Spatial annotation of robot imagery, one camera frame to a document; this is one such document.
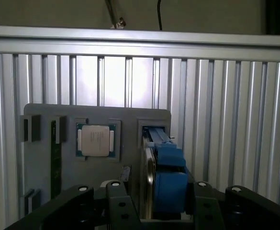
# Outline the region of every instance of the aluminum profile wall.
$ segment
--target aluminum profile wall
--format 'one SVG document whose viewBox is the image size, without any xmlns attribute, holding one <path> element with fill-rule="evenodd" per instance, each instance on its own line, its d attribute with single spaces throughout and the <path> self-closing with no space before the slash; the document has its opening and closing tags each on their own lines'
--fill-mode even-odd
<svg viewBox="0 0 280 230">
<path fill-rule="evenodd" d="M 189 40 L 160 44 L 173 34 L 130 31 L 126 39 L 96 41 L 85 39 L 88 30 L 67 30 L 83 32 L 83 41 L 45 38 L 38 28 L 18 32 L 27 30 L 39 35 L 0 34 L 0 229 L 17 220 L 24 192 L 19 117 L 27 103 L 168 109 L 171 135 L 196 180 L 220 190 L 242 185 L 280 204 L 277 42 L 180 34 Z M 225 46 L 230 39 L 236 44 Z"/>
</svg>

